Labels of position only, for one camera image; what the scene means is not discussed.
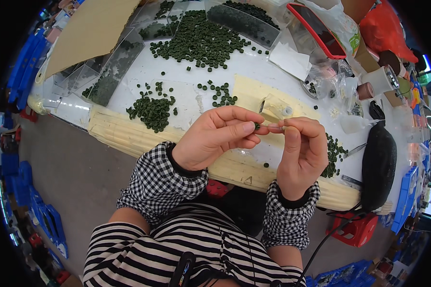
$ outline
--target sleeve elastic cuff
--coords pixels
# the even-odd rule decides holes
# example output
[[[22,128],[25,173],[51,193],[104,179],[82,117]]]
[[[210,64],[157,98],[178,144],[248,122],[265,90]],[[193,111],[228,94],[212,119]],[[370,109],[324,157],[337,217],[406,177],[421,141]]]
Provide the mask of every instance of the sleeve elastic cuff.
[[[168,156],[169,161],[171,162],[172,167],[174,168],[174,171],[180,175],[180,176],[184,176],[184,177],[188,177],[188,178],[195,178],[195,177],[199,177],[202,175],[203,171],[202,170],[186,170],[183,169],[180,165],[178,165],[176,163],[176,161],[174,160],[174,158],[172,157],[172,150],[174,149],[174,147],[176,146],[176,143],[171,143],[167,148],[166,148],[166,155]]]
[[[294,201],[288,200],[283,196],[281,189],[278,187],[278,200],[284,206],[284,208],[287,208],[289,210],[295,210],[304,207],[304,205],[308,202],[309,198],[310,193],[308,192],[308,190],[306,190],[300,199]]]

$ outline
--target black and white gingham sleeve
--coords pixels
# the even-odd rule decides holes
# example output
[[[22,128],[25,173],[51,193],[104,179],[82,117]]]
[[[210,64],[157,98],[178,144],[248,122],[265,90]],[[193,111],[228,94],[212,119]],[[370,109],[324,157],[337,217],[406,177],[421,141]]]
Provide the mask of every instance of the black and white gingham sleeve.
[[[305,194],[308,199],[301,207],[289,209],[280,201],[281,192],[276,180],[267,191],[267,208],[263,218],[262,243],[266,248],[276,245],[292,245],[299,250],[305,249],[310,243],[306,225],[314,214],[320,191],[316,181]]]
[[[120,190],[117,209],[134,208],[150,226],[156,226],[169,210],[184,199],[196,198],[208,184],[208,170],[200,176],[179,175],[172,166],[166,149],[172,142],[162,142],[144,153],[136,162],[129,186]]]

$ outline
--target hand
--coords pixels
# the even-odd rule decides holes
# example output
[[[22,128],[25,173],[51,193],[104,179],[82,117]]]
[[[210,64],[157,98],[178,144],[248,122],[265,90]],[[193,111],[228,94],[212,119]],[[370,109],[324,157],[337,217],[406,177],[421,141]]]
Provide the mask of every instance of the hand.
[[[284,131],[284,151],[276,171],[278,186],[288,200],[298,200],[328,165],[327,138],[318,121],[306,117],[287,118],[270,126],[288,126]],[[282,133],[280,129],[269,129]]]
[[[258,113],[240,106],[222,106],[203,113],[172,150],[172,157],[186,170],[201,170],[213,164],[224,152],[233,148],[253,148],[260,143],[257,135],[268,128],[255,129],[263,123]]]

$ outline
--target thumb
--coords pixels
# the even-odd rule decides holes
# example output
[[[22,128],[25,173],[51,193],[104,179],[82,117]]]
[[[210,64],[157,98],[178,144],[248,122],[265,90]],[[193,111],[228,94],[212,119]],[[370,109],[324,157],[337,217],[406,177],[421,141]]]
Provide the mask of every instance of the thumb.
[[[223,144],[230,141],[242,139],[254,132],[254,122],[243,122],[216,129],[211,133],[212,142]]]
[[[301,136],[298,129],[288,127],[284,131],[283,158],[287,163],[298,163],[300,155]]]

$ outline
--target concrete floor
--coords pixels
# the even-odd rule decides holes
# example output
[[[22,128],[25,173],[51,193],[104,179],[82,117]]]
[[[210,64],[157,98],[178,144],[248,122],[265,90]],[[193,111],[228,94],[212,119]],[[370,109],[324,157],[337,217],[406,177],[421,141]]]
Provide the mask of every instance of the concrete floor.
[[[39,116],[37,123],[21,118],[19,122],[23,128],[20,160],[29,161],[35,188],[61,215],[69,254],[67,260],[60,256],[64,267],[81,275],[91,232],[115,211],[119,190],[128,185],[136,159],[51,116]],[[302,251],[304,265],[325,236],[330,222],[325,213],[316,210],[308,222],[311,242]],[[389,228],[378,224],[371,240],[361,248],[331,237],[306,275],[315,277],[354,261],[380,258],[391,244],[391,235]],[[46,235],[42,237],[59,254]]]

